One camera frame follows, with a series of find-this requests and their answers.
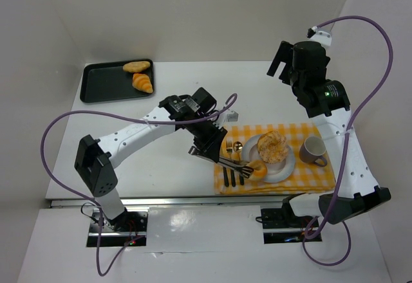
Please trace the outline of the metal tongs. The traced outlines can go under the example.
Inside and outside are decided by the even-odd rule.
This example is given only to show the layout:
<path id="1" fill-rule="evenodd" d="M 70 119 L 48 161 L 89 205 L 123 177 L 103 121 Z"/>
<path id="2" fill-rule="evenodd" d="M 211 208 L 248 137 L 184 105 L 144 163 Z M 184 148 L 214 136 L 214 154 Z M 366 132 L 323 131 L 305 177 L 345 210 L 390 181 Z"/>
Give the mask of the metal tongs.
<path id="1" fill-rule="evenodd" d="M 196 156 L 203 160 L 210 161 L 227 169 L 233 170 L 234 172 L 237 172 L 240 176 L 244 178 L 249 178 L 254 172 L 254 169 L 248 166 L 247 163 L 243 161 L 236 161 L 223 156 L 219 156 L 218 160 L 214 161 L 206 155 L 202 154 L 201 151 L 197 149 L 195 146 L 192 146 L 189 149 L 189 154 L 191 156 Z"/>

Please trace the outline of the small ring bread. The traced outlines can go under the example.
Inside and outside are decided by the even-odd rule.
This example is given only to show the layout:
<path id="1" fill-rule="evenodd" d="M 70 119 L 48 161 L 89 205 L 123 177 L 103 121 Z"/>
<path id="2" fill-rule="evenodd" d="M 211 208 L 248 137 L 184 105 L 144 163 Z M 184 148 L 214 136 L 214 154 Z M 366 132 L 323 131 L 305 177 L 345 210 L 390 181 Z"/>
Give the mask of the small ring bread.
<path id="1" fill-rule="evenodd" d="M 267 166 L 264 161 L 254 160 L 247 164 L 248 167 L 253 168 L 253 172 L 248 177 L 250 181 L 261 181 L 267 175 Z"/>

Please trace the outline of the sugared round bread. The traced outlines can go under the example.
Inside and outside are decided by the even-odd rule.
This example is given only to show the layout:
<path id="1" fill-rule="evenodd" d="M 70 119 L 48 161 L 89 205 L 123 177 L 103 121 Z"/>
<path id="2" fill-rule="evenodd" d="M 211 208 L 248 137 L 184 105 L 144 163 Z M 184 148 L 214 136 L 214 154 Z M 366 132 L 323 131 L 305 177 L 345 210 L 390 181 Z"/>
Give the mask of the sugared round bread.
<path id="1" fill-rule="evenodd" d="M 265 163 L 280 163 L 288 156 L 286 138 L 279 131 L 267 132 L 259 137 L 257 151 Z"/>

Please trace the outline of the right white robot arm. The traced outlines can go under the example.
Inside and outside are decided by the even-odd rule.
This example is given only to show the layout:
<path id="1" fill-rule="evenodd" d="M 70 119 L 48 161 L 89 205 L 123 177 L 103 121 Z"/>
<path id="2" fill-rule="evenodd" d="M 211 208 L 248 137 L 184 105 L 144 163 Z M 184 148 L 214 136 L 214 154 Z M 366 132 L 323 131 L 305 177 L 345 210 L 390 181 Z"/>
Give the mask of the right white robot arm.
<path id="1" fill-rule="evenodd" d="M 326 77 L 330 61 L 326 48 L 332 43 L 331 34 L 313 27 L 307 37 L 307 41 L 295 44 L 281 42 L 267 74 L 274 76 L 280 63 L 285 64 L 279 78 L 291 86 L 319 131 L 336 185 L 332 193 L 290 196 L 283 200 L 281 209 L 287 219 L 324 217 L 328 223 L 337 224 L 389 201 L 391 194 L 368 168 L 344 86 Z"/>

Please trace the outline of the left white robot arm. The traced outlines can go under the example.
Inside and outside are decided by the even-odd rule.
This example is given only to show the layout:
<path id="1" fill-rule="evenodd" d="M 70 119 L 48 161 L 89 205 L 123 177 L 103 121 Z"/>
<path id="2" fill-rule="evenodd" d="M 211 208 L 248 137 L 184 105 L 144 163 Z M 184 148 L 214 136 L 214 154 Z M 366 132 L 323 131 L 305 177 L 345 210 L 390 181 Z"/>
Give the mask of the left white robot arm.
<path id="1" fill-rule="evenodd" d="M 218 162 L 227 133 L 223 126 L 237 121 L 238 114 L 224 107 L 208 119 L 215 104 L 214 97 L 201 87 L 193 95 L 168 96 L 137 123 L 113 134 L 97 139 L 87 135 L 80 140 L 75 170 L 114 229 L 122 229 L 132 219 L 116 190 L 115 169 L 136 151 L 162 136 L 185 129 L 194 136 L 194 148 Z"/>

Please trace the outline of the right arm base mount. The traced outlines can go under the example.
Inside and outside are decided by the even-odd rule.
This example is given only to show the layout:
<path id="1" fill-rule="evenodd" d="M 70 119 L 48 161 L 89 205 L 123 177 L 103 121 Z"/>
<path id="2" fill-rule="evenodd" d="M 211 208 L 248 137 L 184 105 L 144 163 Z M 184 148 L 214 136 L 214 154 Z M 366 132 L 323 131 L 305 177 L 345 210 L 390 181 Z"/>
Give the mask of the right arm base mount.
<path id="1" fill-rule="evenodd" d="M 281 198 L 279 201 L 263 204 L 260 214 L 255 218 L 263 229 L 265 244 L 303 242 L 305 228 L 312 216 L 296 216 L 283 200 Z"/>

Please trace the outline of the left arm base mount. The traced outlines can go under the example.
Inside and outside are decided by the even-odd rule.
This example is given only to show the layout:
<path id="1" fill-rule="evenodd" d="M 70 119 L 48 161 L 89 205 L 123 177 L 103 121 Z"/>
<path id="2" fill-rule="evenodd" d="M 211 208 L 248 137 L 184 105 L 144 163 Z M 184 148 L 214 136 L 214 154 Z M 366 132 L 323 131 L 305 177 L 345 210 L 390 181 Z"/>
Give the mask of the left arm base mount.
<path id="1" fill-rule="evenodd" d="M 96 248 L 98 233 L 101 233 L 101 247 L 122 247 L 126 242 L 128 246 L 145 246 L 147 240 L 147 224 L 149 210 L 147 208 L 130 208 L 127 210 L 127 218 L 123 223 L 112 223 L 102 216 L 100 222 L 100 212 L 92 203 L 84 203 L 80 212 L 89 220 L 88 237 L 86 246 Z"/>

